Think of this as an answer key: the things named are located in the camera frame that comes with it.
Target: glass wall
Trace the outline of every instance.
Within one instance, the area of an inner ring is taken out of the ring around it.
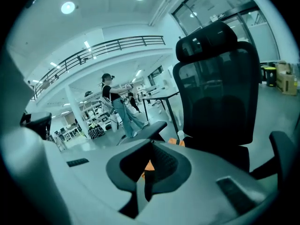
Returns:
[[[221,20],[231,27],[239,41],[256,47],[261,62],[279,60],[269,24],[253,0],[185,0],[173,16],[186,35]]]

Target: trash can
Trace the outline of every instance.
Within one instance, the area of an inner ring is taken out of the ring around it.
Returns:
[[[276,86],[276,68],[275,67],[265,67],[267,86],[275,87]]]
[[[267,66],[267,65],[261,65],[262,81],[267,81],[266,70],[265,70],[265,68],[268,68],[268,67],[269,67],[269,66]]]

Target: chair backrest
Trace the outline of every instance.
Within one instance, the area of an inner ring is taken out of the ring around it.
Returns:
[[[176,45],[173,69],[184,111],[185,134],[199,143],[252,142],[259,83],[256,49],[214,22]]]

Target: desk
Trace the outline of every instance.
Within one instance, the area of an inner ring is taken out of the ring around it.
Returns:
[[[70,136],[70,138],[73,139],[72,136],[71,136],[71,132],[73,133],[74,130],[77,130],[78,134],[80,134],[78,127],[75,127],[75,128],[73,128],[73,129],[71,129],[71,130],[65,129],[65,131],[66,131],[65,133],[68,133],[69,136]]]
[[[174,128],[175,128],[175,132],[177,134],[178,133],[178,127],[177,127],[177,124],[176,124],[176,121],[175,121],[175,118],[174,118],[174,114],[173,114],[173,111],[171,109],[171,105],[170,105],[170,102],[169,102],[169,98],[171,98],[171,97],[173,97],[177,94],[179,94],[179,91],[176,91],[174,89],[168,89],[168,90],[161,90],[160,92],[158,92],[154,95],[151,95],[151,96],[143,97],[142,102],[144,104],[147,121],[149,121],[149,120],[148,120],[145,100],[160,100],[161,104],[163,105],[164,110],[165,110],[165,106],[164,106],[162,100],[165,100],[165,102],[167,103],[169,112],[170,112],[170,116],[171,116]]]

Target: cardboard box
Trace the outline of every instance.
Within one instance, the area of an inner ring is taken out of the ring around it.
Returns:
[[[276,84],[283,94],[297,94],[297,81],[295,80],[295,75],[292,74],[289,63],[280,61],[276,64]]]

